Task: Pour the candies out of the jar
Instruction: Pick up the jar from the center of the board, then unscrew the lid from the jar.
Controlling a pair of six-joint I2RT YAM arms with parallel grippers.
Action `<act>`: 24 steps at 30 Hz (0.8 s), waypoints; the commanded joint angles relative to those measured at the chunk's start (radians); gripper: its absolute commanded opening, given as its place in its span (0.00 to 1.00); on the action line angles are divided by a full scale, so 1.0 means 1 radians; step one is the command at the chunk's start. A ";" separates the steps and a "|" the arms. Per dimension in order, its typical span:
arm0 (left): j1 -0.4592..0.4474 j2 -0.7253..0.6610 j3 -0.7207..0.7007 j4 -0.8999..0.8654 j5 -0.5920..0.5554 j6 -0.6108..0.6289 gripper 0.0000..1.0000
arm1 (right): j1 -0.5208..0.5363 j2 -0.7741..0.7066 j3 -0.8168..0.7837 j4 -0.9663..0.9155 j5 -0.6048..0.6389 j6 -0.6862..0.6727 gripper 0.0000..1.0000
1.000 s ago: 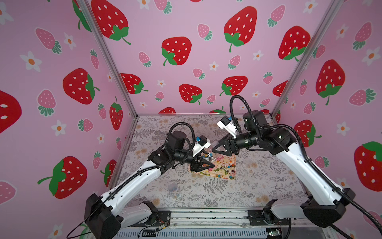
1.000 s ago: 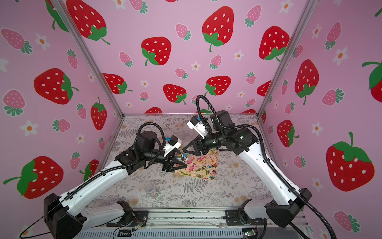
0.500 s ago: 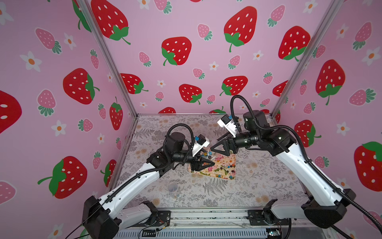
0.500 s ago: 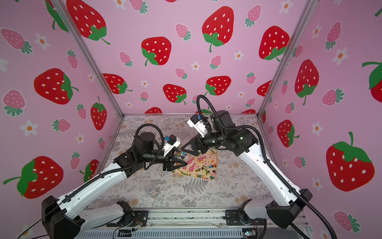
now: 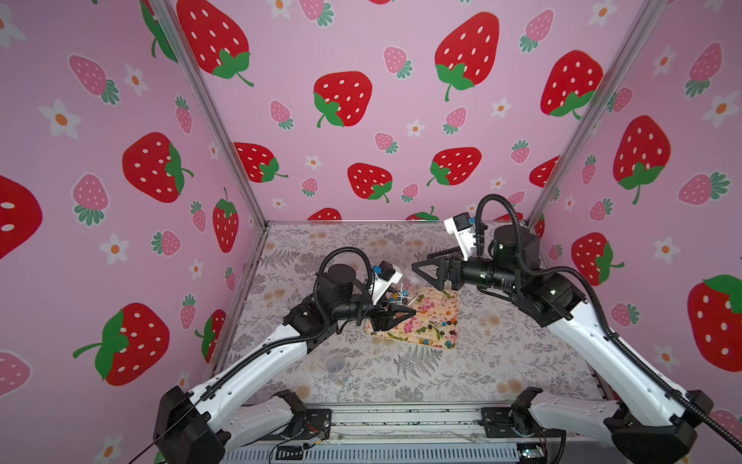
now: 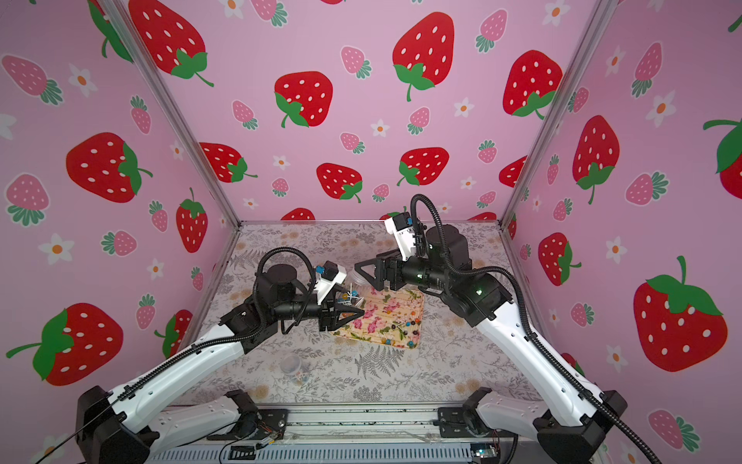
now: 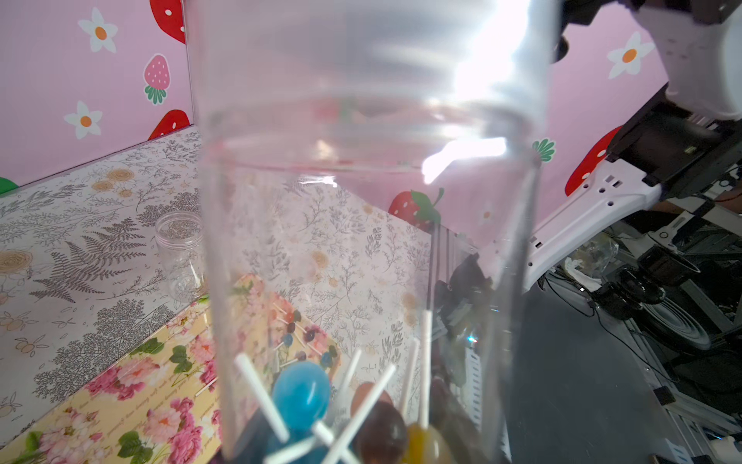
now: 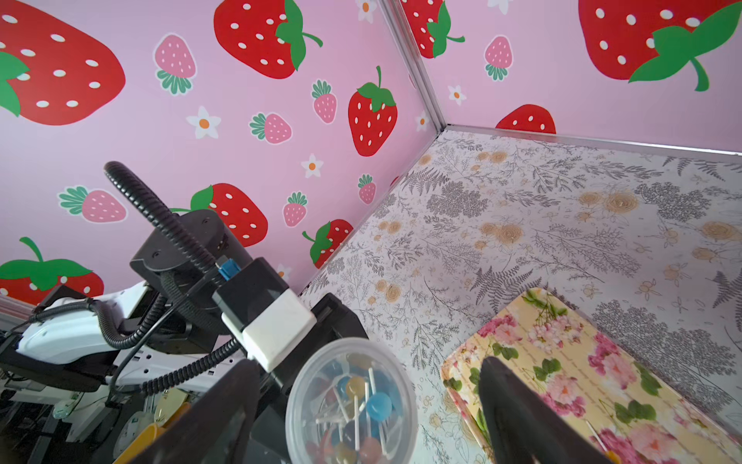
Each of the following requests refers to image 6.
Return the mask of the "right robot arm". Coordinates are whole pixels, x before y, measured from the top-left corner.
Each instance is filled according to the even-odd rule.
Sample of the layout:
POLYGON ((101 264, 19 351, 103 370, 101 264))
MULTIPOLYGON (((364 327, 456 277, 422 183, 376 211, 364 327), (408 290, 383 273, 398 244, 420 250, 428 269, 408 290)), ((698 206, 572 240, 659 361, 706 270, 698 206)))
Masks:
POLYGON ((494 342, 540 395, 525 402, 478 390, 462 407, 469 433, 503 430, 535 440, 556 463, 591 462, 608 433, 621 426, 625 399, 587 380, 531 326, 520 289, 507 290, 497 279, 511 280, 510 272, 473 268, 468 241, 456 227, 419 233, 390 220, 388 231, 396 249, 356 263, 356 272, 377 290, 415 286, 439 298, 494 342))

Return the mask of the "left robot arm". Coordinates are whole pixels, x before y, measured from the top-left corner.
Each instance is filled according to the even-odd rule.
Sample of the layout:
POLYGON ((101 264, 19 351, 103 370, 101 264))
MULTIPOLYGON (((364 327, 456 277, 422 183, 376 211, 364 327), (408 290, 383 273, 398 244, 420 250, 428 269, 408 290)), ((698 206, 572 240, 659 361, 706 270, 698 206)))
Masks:
POLYGON ((332 261, 312 269, 309 284, 302 284, 288 264, 259 270, 252 294, 194 344, 112 391, 95 387, 85 392, 77 404, 75 433, 85 462, 144 463, 154 454, 206 438, 276 437, 241 390, 184 410, 168 408, 211 373, 277 333, 286 334, 289 322, 315 320, 320 331, 333 333, 363 317, 342 285, 346 276, 332 261))

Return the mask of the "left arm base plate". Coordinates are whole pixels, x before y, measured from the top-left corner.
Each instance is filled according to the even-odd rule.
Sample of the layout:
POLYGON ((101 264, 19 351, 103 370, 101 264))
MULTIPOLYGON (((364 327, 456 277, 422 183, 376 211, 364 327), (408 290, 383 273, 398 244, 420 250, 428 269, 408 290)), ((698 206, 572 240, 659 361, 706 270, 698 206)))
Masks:
POLYGON ((237 418, 207 436, 209 441, 230 440, 281 440, 288 425, 288 409, 261 408, 244 391, 231 391, 225 395, 237 407, 237 418))

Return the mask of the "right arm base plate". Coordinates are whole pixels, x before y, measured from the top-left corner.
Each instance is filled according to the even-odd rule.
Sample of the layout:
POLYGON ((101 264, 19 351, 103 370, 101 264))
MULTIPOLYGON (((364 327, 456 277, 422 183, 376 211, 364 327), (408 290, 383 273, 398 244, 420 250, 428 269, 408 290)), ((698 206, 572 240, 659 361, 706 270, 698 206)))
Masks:
POLYGON ((486 394, 490 394, 490 388, 479 388, 471 394, 462 404, 440 407, 437 410, 437 419, 434 425, 439 428, 442 438, 493 438, 495 433, 505 438, 513 438, 515 434, 503 429, 492 429, 485 425, 484 421, 477 415, 475 408, 486 394))

